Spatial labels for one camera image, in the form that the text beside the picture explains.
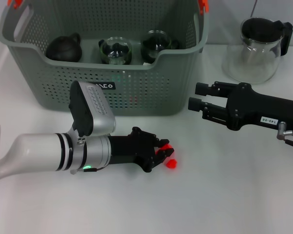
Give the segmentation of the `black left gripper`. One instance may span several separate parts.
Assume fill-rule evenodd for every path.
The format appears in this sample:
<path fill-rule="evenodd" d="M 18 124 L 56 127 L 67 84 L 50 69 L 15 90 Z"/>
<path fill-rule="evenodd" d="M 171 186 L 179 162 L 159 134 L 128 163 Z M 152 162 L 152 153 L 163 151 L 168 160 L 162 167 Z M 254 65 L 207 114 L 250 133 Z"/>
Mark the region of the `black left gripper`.
<path fill-rule="evenodd" d="M 173 148 L 160 149 L 169 144 L 168 139 L 159 139 L 138 127 L 133 127 L 127 136 L 110 136 L 108 139 L 111 146 L 109 164 L 134 163 L 146 173 L 163 164 L 174 153 Z"/>

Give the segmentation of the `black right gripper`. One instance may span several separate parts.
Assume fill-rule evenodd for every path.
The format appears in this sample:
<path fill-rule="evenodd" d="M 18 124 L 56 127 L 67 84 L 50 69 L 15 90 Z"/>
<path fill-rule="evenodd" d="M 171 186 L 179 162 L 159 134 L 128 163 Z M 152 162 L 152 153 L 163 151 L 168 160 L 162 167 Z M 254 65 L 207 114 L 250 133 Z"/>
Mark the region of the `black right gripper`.
<path fill-rule="evenodd" d="M 224 108 L 190 97 L 188 109 L 201 111 L 203 119 L 225 125 L 230 130 L 238 131 L 245 125 L 276 130 L 280 122 L 285 122 L 287 130 L 293 131 L 293 100 L 259 94 L 248 83 L 215 82 L 209 86 L 198 82 L 195 94 L 228 98 Z"/>

